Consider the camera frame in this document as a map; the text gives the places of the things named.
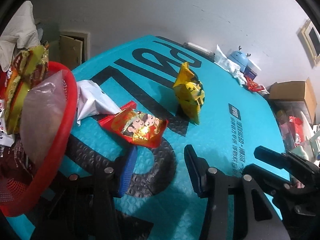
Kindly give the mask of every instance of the white lid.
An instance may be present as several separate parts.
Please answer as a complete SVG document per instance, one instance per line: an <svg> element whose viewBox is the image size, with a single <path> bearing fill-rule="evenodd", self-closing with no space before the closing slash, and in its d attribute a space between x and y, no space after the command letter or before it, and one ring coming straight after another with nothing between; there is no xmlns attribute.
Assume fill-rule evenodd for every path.
<svg viewBox="0 0 320 240"><path fill-rule="evenodd" d="M251 59L249 59L247 66L251 68L251 70L256 74L258 74L261 71L261 68L259 68Z"/></svg>

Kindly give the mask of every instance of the picture frame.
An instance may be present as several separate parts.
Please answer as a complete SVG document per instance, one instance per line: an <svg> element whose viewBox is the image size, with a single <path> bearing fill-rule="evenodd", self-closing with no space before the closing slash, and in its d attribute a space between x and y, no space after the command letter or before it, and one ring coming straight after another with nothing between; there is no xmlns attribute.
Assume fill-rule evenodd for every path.
<svg viewBox="0 0 320 240"><path fill-rule="evenodd" d="M313 67L320 65L320 34L310 19L301 28L301 34L307 45L306 52L313 61Z"/></svg>

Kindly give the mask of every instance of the blue bubble wrap mat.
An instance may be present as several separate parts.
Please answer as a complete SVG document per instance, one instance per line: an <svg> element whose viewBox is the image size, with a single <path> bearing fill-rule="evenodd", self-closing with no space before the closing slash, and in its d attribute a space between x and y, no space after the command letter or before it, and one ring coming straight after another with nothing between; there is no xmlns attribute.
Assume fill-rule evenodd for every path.
<svg viewBox="0 0 320 240"><path fill-rule="evenodd" d="M188 121L172 90L185 61L205 91L200 125ZM286 171L253 156L260 145L284 152L280 131L265 99L241 87L215 63L174 42L145 36L86 61L73 74L77 81L96 82L118 106L133 100L138 110L170 122L160 147L138 147L129 189L121 199L115 198L120 216L130 218L127 223L132 223L128 239L134 239L133 235L149 240L199 238L207 199L193 192L183 155L187 144L226 175L240 176L246 165L255 163L289 179ZM64 176L88 176L96 169L116 165L116 158L128 147L103 130L97 116L82 120L81 126L75 124L71 133L60 168ZM41 199L48 201L52 194L46 192ZM8 219L22 240L29 240L34 230L36 213L32 212Z"/></svg>

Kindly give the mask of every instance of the brown cardboard box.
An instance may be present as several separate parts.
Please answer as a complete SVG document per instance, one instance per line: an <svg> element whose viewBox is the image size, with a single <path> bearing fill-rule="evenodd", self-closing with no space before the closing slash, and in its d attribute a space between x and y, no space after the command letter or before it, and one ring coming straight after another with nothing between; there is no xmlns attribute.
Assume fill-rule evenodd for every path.
<svg viewBox="0 0 320 240"><path fill-rule="evenodd" d="M269 99L285 111L291 107L301 109L309 123L314 123L317 100L309 78L307 81L274 83Z"/></svg>

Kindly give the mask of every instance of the red basket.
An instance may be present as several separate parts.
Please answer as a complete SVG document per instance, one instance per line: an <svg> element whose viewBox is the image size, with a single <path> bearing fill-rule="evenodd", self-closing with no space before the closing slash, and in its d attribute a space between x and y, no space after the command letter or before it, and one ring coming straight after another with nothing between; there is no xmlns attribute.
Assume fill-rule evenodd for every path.
<svg viewBox="0 0 320 240"><path fill-rule="evenodd" d="M53 73L62 69L67 71L64 77L66 108L48 155L30 185L26 186L13 179L0 183L0 209L7 217L19 216L31 210L38 202L42 192L49 187L63 159L74 122L77 105L76 80L72 72L60 63L50 61L48 68Z"/></svg>

